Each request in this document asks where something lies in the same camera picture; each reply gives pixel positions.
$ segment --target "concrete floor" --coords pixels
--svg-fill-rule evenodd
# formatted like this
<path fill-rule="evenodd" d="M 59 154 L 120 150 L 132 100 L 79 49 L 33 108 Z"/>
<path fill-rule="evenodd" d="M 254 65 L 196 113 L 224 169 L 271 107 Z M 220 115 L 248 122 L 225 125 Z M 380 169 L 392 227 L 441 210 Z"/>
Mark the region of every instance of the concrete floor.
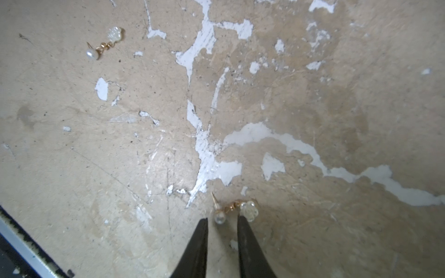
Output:
<path fill-rule="evenodd" d="M 281 278 L 443 277 L 444 1 L 114 3 L 0 3 L 0 204 L 65 271 L 168 277 L 213 191 Z"/>

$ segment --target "drop earring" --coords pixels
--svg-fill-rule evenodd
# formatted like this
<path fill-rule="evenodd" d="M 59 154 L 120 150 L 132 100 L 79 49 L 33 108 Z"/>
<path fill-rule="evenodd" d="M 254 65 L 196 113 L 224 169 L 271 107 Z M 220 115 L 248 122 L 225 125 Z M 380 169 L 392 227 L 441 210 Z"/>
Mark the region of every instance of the drop earring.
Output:
<path fill-rule="evenodd" d="M 110 28 L 110 30 L 108 31 L 108 39 L 110 40 L 109 42 L 107 42 L 107 43 L 103 42 L 103 43 L 101 43 L 100 46 L 98 46 L 96 48 L 93 48 L 87 42 L 88 49 L 86 50 L 86 55 L 87 55 L 88 59 L 90 59 L 90 60 L 99 59 L 99 57 L 105 50 L 110 49 L 111 47 L 114 46 L 115 43 L 122 40 L 122 28 L 116 27 L 116 26 Z"/>
<path fill-rule="evenodd" d="M 236 209 L 239 209 L 239 215 L 244 216 L 248 222 L 254 221 L 259 214 L 258 207 L 253 201 L 236 200 L 223 208 L 213 192 L 211 194 L 215 205 L 214 219 L 217 224 L 223 224 L 226 221 L 226 214 Z"/>
<path fill-rule="evenodd" d="M 213 192 L 212 192 L 212 199 L 215 205 L 215 215 L 214 215 L 215 222 L 216 224 L 223 224 L 226 221 L 226 214 L 224 213 L 224 210 L 222 209 L 218 200 L 216 200 L 216 197 L 213 194 Z"/>

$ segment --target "peeling white paint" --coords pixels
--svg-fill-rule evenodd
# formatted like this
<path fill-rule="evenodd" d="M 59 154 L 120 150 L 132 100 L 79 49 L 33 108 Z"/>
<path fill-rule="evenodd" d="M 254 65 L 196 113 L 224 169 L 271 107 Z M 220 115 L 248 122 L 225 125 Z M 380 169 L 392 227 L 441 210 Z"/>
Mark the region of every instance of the peeling white paint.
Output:
<path fill-rule="evenodd" d="M 117 106 L 117 102 L 120 100 L 119 95 L 116 96 L 116 98 L 114 99 L 114 101 L 111 102 L 111 107 L 113 106 Z"/>
<path fill-rule="evenodd" d="M 151 28 L 151 18 L 150 18 L 150 12 L 148 10 L 147 0 L 144 0 L 144 3 L 145 3 L 145 10 L 147 11 L 147 17 L 148 17 L 148 34 L 147 34 L 147 38 L 152 38 L 154 36 L 160 36 L 162 39 L 165 39 L 167 34 L 165 34 L 161 30 L 153 30 L 153 28 Z"/>
<path fill-rule="evenodd" d="M 261 165 L 263 170 L 264 179 L 266 181 L 271 179 L 271 175 L 276 172 L 285 173 L 284 163 L 271 156 L 270 153 L 266 153 L 263 158 L 263 164 Z"/>
<path fill-rule="evenodd" d="M 152 120 L 152 122 L 153 122 L 153 124 L 155 126 L 159 126 L 161 124 L 161 122 L 159 120 L 154 119 L 150 114 L 148 114 L 148 112 L 139 111 L 139 116 L 141 116 L 141 117 L 149 117 Z"/>
<path fill-rule="evenodd" d="M 207 54 L 212 54 L 213 46 L 215 45 L 216 38 L 213 27 L 221 27 L 225 29 L 235 30 L 238 33 L 239 39 L 246 40 L 252 35 L 253 25 L 249 20 L 244 20 L 243 23 L 231 23 L 222 22 L 214 23 L 209 20 L 209 9 L 211 5 L 210 0 L 195 0 L 202 6 L 202 13 L 204 17 L 201 21 L 202 28 L 198 31 L 196 39 L 192 46 L 185 52 L 176 52 L 176 63 L 183 66 L 187 70 L 188 85 L 190 86 L 191 76 L 193 73 L 193 61 L 201 52 L 201 49 L 205 48 Z"/>
<path fill-rule="evenodd" d="M 152 219 L 151 215 L 148 213 L 147 209 L 145 209 L 143 206 L 138 205 L 136 208 L 136 218 L 141 223 L 141 227 L 145 231 L 150 231 L 150 220 Z"/>
<path fill-rule="evenodd" d="M 256 74 L 257 71 L 259 70 L 260 64 L 258 64 L 257 62 L 253 61 L 251 63 L 251 67 L 249 68 L 249 71 L 251 74 Z"/>
<path fill-rule="evenodd" d="M 314 26 L 316 26 L 316 23 L 315 23 L 315 25 L 314 25 L 314 23 L 315 22 L 309 23 L 309 25 L 306 28 L 306 31 L 308 32 L 308 34 L 310 36 L 310 40 L 308 42 L 312 48 L 311 52 L 315 52 L 317 47 L 320 46 L 321 42 L 331 39 L 331 36 L 329 35 L 329 33 L 326 30 L 318 30 L 317 28 L 314 28 Z"/>
<path fill-rule="evenodd" d="M 219 78 L 218 82 L 216 83 L 215 92 L 213 94 L 213 100 L 212 104 L 210 106 L 210 114 L 213 114 L 213 111 L 218 106 L 218 93 L 221 86 L 224 84 L 224 81 L 226 80 L 226 73 L 229 71 L 229 67 L 226 67 L 224 69 L 224 72 L 222 73 L 221 77 Z"/>
<path fill-rule="evenodd" d="M 173 185 L 169 185 L 169 187 L 167 187 L 166 195 L 170 196 L 172 193 L 173 193 Z"/>
<path fill-rule="evenodd" d="M 96 86 L 94 89 L 97 92 L 97 96 L 99 99 L 103 101 L 107 101 L 108 97 L 108 82 L 105 82 L 105 80 L 101 77 L 97 80 Z"/>
<path fill-rule="evenodd" d="M 275 51 L 280 54 L 284 52 L 284 43 L 281 39 L 278 39 L 275 43 Z"/>
<path fill-rule="evenodd" d="M 378 167 L 369 167 L 362 173 L 354 175 L 348 172 L 345 168 L 328 169 L 321 161 L 320 155 L 316 149 L 304 143 L 301 140 L 296 140 L 288 133 L 277 134 L 265 126 L 264 123 L 249 123 L 245 125 L 240 131 L 234 131 L 226 136 L 224 139 L 224 147 L 229 145 L 243 146 L 250 142 L 260 142 L 265 138 L 274 138 L 286 146 L 287 153 L 296 150 L 302 154 L 308 154 L 312 157 L 311 165 L 321 169 L 324 177 L 336 177 L 344 179 L 346 182 L 353 183 L 361 177 L 367 177 L 371 183 L 380 183 L 384 188 L 396 196 L 400 201 L 412 205 L 443 205 L 445 204 L 445 195 L 434 196 L 427 191 L 414 188 L 403 188 L 402 185 L 391 178 L 392 172 L 388 165 L 380 165 Z"/>
<path fill-rule="evenodd" d="M 332 5 L 329 5 L 328 3 L 324 2 L 323 0 L 313 0 L 312 4 L 309 6 L 309 11 L 313 12 L 315 9 L 325 8 L 329 13 L 334 13 L 334 7 L 335 7 L 335 3 Z"/>
<path fill-rule="evenodd" d="M 246 196 L 247 189 L 248 189 L 247 186 L 243 186 L 243 189 L 241 189 L 241 195 Z"/>
<path fill-rule="evenodd" d="M 323 64 L 324 61 L 317 61 L 317 62 L 312 62 L 308 65 L 306 65 L 306 68 L 309 70 L 318 70 L 321 66 L 321 64 Z"/>
<path fill-rule="evenodd" d="M 431 73 L 431 69 L 430 68 L 426 68 L 422 71 L 422 75 L 427 75 Z"/>
<path fill-rule="evenodd" d="M 220 179 L 225 186 L 228 186 L 234 177 L 241 175 L 243 164 L 238 161 L 218 163 L 215 160 L 215 153 L 211 151 L 215 150 L 215 147 L 209 143 L 210 125 L 208 130 L 202 129 L 202 122 L 189 100 L 187 100 L 187 120 L 196 129 L 195 150 L 201 160 L 195 186 L 189 192 L 190 198 L 186 206 L 188 208 L 199 191 L 203 193 L 207 191 L 207 181 Z"/>
<path fill-rule="evenodd" d="M 134 124 L 137 121 L 138 121 L 137 118 L 130 113 L 123 113 L 122 115 L 113 117 L 109 120 L 110 123 L 128 123 L 128 124 Z"/>
<path fill-rule="evenodd" d="M 222 23 L 215 24 L 215 26 L 236 31 L 238 34 L 238 39 L 240 40 L 247 40 L 250 36 L 252 36 L 253 24 L 248 19 L 245 19 L 243 23 L 224 21 Z"/>

